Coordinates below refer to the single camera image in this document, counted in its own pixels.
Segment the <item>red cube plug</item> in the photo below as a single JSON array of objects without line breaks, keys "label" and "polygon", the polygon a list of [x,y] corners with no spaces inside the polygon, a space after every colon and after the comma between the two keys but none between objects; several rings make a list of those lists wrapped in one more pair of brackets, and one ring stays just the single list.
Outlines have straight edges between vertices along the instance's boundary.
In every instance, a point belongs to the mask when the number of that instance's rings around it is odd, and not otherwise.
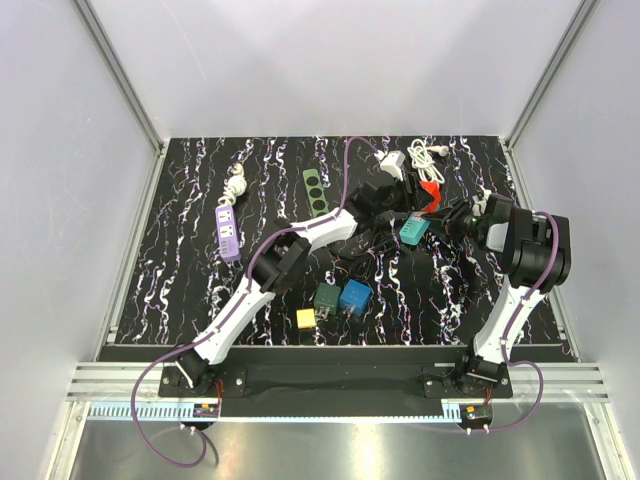
[{"label": "red cube plug", "polygon": [[422,190],[429,196],[428,202],[423,208],[424,212],[434,213],[441,202],[440,184],[432,181],[420,181]]}]

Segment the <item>teal power strip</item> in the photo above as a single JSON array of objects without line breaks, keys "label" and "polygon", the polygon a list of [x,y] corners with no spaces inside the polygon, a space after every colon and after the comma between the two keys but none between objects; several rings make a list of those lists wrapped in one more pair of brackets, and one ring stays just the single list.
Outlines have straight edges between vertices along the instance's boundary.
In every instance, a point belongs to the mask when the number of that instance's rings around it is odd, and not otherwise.
[{"label": "teal power strip", "polygon": [[413,212],[399,231],[400,241],[409,246],[416,246],[425,236],[430,221],[421,212]]}]

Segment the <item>green power strip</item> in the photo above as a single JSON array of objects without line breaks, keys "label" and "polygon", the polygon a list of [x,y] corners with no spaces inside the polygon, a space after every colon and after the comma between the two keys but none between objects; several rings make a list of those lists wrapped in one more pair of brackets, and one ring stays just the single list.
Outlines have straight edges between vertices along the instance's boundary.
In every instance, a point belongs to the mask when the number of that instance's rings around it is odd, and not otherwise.
[{"label": "green power strip", "polygon": [[316,218],[327,214],[329,208],[319,172],[316,169],[306,169],[302,176],[312,216]]}]

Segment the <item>blue cube plug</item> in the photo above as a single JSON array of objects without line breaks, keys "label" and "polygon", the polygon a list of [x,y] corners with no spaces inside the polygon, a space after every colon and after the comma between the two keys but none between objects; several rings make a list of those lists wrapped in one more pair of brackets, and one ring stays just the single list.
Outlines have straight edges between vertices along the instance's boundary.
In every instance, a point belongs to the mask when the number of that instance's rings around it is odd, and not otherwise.
[{"label": "blue cube plug", "polygon": [[339,297],[340,309],[350,312],[356,317],[361,317],[367,307],[372,290],[368,285],[350,279]]}]

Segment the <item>dark green cube plug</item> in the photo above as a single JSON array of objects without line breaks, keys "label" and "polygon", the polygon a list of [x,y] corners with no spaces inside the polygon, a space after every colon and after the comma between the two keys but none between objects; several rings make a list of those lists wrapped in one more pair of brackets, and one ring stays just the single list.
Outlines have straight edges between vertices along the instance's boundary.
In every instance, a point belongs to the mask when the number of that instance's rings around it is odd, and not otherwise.
[{"label": "dark green cube plug", "polygon": [[338,312],[340,295],[340,287],[327,283],[319,284],[314,296],[314,311],[319,320],[326,320]]}]

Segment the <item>yellow cube plug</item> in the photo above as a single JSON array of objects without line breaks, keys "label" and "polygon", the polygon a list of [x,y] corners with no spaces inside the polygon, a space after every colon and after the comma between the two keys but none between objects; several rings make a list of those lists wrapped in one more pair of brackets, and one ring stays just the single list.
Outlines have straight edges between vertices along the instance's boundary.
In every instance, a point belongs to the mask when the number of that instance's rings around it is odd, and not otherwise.
[{"label": "yellow cube plug", "polygon": [[313,308],[296,311],[296,326],[299,330],[309,330],[316,327],[316,315]]}]

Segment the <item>purple power strip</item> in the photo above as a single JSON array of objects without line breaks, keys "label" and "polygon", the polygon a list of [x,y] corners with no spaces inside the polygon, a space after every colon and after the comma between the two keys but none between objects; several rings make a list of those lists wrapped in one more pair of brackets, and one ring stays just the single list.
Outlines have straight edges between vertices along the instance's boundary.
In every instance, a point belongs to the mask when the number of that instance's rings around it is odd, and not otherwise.
[{"label": "purple power strip", "polygon": [[215,209],[219,254],[226,263],[241,258],[239,233],[234,209],[230,205],[221,205]]}]

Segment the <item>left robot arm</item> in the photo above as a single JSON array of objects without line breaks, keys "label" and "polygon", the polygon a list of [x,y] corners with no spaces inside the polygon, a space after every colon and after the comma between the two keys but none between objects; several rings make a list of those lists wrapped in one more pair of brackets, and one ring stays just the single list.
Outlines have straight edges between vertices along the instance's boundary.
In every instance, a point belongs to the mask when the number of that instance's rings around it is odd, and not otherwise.
[{"label": "left robot arm", "polygon": [[324,215],[303,222],[277,221],[278,229],[256,249],[224,307],[189,345],[172,354],[181,384],[196,396],[214,388],[213,367],[226,359],[259,310],[295,286],[311,253],[362,233],[382,214],[420,211],[433,200],[417,174],[397,177],[382,171],[354,189],[344,188],[339,206]]}]

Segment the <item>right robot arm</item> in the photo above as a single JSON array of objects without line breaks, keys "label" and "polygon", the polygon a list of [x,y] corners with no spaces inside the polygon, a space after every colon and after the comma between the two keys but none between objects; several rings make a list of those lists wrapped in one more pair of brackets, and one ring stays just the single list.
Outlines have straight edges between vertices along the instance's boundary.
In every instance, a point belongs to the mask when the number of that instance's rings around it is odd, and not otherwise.
[{"label": "right robot arm", "polygon": [[498,260],[502,286],[487,321],[451,371],[442,376],[423,373],[427,386],[439,383],[462,397],[485,396],[509,380],[511,351],[524,323],[569,275],[569,219],[522,208],[491,192],[420,216],[440,236],[453,241],[468,238]]}]

